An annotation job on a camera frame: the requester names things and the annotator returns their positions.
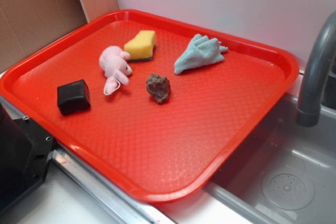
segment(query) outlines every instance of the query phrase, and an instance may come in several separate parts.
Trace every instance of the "plush toy ear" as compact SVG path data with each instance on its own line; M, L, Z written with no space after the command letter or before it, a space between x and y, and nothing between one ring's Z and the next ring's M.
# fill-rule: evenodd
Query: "plush toy ear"
M105 83L104 94L110 95L113 92L115 92L115 90L117 90L118 88L120 88L120 82L116 80L114 76L111 76L107 79Z
M127 85L130 82L128 77L123 72L121 72L119 69L117 69L114 72L113 76L116 78L116 80L120 81L124 85Z
M124 59L124 60L129 60L131 59L131 55L128 52L125 51L121 51L119 53L120 58Z

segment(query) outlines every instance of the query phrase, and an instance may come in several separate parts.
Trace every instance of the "cardboard box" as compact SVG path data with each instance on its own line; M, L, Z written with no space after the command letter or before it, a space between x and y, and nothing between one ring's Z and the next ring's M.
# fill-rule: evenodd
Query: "cardboard box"
M86 22L79 0L0 0L0 72Z

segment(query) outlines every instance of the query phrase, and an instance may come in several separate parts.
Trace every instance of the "plastic tray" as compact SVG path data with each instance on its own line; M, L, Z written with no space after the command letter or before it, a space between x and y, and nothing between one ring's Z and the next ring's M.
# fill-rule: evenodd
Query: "plastic tray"
M130 63L130 84L103 94L102 51L140 30L155 30L151 61ZM174 74L174 63L200 33L229 47L225 61ZM104 15L9 69L0 94L36 120L107 179L147 202L181 198L201 188L277 103L298 76L280 49L167 18L121 10ZM151 73L172 91L157 104ZM57 87L85 79L91 109L62 116Z

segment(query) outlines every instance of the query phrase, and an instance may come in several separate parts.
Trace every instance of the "brown rock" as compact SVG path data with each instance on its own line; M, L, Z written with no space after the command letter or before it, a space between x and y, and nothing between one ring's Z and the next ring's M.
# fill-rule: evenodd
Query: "brown rock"
M161 77L156 73L151 74L146 82L147 91L161 104L168 100L170 83L167 77Z

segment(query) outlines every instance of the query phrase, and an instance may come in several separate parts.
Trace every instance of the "white wall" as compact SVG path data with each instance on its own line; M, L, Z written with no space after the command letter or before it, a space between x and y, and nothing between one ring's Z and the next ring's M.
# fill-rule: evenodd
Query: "white wall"
M336 0L118 0L138 9L279 47L306 65Z

